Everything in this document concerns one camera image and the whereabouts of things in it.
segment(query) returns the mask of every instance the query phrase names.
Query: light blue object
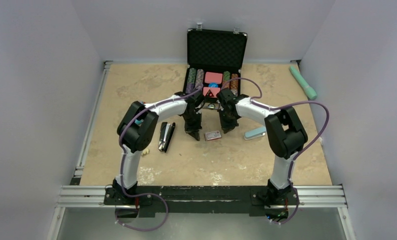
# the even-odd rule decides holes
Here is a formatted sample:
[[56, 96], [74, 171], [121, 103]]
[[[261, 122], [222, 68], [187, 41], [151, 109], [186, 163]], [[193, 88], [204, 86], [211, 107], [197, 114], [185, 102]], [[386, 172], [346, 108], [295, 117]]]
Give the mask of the light blue object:
[[304, 93], [310, 100], [315, 100], [317, 98], [317, 92], [309, 86], [308, 82], [302, 77], [299, 71], [293, 66], [290, 66], [290, 73], [293, 75], [295, 80], [300, 84]]
[[137, 119], [135, 119], [135, 124], [136, 125], [141, 125], [143, 123], [143, 120], [137, 120]]
[[265, 134], [266, 134], [266, 127], [262, 126], [244, 133], [244, 139], [245, 140], [255, 139], [255, 138], [263, 137], [265, 136]]
[[138, 125], [138, 126], [140, 126], [143, 122], [144, 122], [144, 120], [137, 120], [137, 119], [135, 119], [135, 124]]

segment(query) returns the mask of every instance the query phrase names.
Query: metal frame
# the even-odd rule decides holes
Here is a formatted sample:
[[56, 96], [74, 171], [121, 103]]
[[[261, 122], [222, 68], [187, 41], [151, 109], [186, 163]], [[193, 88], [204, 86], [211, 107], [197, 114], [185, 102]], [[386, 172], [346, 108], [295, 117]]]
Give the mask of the metal frame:
[[338, 214], [340, 215], [345, 238], [347, 240], [356, 240], [355, 230], [353, 230], [352, 221], [350, 221], [349, 211], [347, 210], [347, 207], [339, 207]]
[[[346, 239], [356, 239], [352, 223], [350, 222], [343, 186], [295, 187], [300, 200], [299, 208], [337, 208]], [[63, 186], [57, 199], [48, 239], [57, 239], [66, 208], [115, 208], [116, 206], [114, 205], [103, 204], [105, 194], [105, 186]], [[135, 206], [118, 205], [117, 208], [135, 209]]]
[[103, 91], [104, 91], [106, 81], [107, 81], [107, 75], [109, 73], [110, 66], [112, 65], [112, 63], [113, 63], [113, 61], [105, 61], [104, 62], [104, 69], [103, 69], [103, 73], [101, 75], [100, 87], [98, 88], [97, 96], [95, 96], [94, 108], [92, 109], [91, 116], [89, 117], [88, 127], [86, 129], [86, 133], [83, 138], [82, 148], [79, 153], [79, 158], [78, 158], [78, 161], [76, 164], [77, 167], [76, 167], [75, 171], [84, 169], [85, 160], [87, 159], [88, 149], [90, 147], [91, 137], [93, 135], [93, 129], [96, 124], [97, 114], [99, 112], [99, 107], [100, 107], [100, 103], [102, 101]]

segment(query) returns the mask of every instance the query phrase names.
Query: case latch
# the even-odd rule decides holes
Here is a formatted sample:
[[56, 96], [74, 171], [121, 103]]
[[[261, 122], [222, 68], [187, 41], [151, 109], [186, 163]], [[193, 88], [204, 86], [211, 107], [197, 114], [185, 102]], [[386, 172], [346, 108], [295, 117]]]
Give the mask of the case latch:
[[201, 31], [203, 29], [203, 23], [202, 22], [197, 22], [197, 26], [195, 27], [195, 29]]

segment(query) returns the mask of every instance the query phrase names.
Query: small card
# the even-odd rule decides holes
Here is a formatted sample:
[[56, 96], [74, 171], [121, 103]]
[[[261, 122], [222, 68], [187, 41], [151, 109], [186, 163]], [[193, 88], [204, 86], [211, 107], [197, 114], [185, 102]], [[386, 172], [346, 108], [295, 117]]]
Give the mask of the small card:
[[204, 82], [207, 84], [211, 84], [211, 83], [221, 84], [222, 76], [223, 76], [222, 73], [208, 71], [206, 72]]
[[220, 131], [210, 131], [204, 134], [204, 138], [206, 139], [206, 141], [211, 141], [222, 138], [222, 135]]

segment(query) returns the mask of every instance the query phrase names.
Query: blue object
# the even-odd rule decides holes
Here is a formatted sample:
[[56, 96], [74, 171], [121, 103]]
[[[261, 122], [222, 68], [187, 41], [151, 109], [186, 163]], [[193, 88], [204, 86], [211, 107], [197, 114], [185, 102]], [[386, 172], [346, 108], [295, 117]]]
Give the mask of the blue object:
[[261, 126], [259, 128], [253, 129], [251, 131], [248, 131], [244, 133], [244, 139], [245, 140], [250, 140], [250, 139], [255, 139], [258, 137], [263, 137], [266, 133], [266, 127]]
[[143, 122], [144, 122], [144, 120], [137, 120], [137, 119], [135, 119], [135, 124], [138, 125], [138, 126], [140, 126]]

